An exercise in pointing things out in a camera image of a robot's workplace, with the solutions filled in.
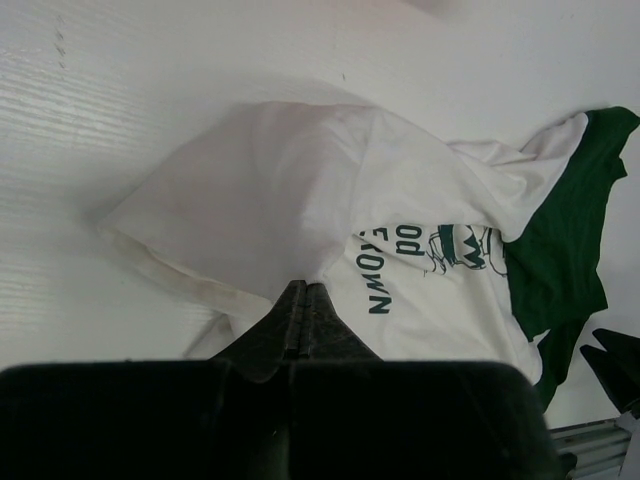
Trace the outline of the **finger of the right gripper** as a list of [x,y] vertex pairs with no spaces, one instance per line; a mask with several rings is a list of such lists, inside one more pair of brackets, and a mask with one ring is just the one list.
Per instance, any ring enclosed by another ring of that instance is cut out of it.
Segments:
[[638,337],[604,328],[595,329],[593,336],[632,380],[639,379]]
[[633,381],[607,351],[583,345],[580,353],[586,360],[605,394],[620,413],[633,406]]

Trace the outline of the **cream and green t-shirt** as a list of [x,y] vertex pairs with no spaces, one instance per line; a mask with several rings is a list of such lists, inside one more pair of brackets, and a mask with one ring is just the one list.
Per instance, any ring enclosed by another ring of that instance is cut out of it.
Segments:
[[524,147],[445,143],[377,107],[242,107],[100,226],[145,276],[206,304],[212,354],[293,280],[323,284],[385,360],[497,361],[549,404],[587,322],[607,203],[639,126],[580,112]]

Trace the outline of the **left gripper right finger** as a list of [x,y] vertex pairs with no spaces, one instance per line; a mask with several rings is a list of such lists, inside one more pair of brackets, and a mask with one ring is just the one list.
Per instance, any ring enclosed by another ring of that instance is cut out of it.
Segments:
[[298,358],[318,361],[380,359],[337,315],[328,290],[320,283],[306,286]]

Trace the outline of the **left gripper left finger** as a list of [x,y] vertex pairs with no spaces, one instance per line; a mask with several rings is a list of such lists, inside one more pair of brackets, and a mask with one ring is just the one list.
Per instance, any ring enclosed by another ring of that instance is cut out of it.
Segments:
[[212,357],[228,362],[249,382],[268,382],[286,360],[290,330],[302,318],[306,282],[291,281],[271,310],[254,326]]

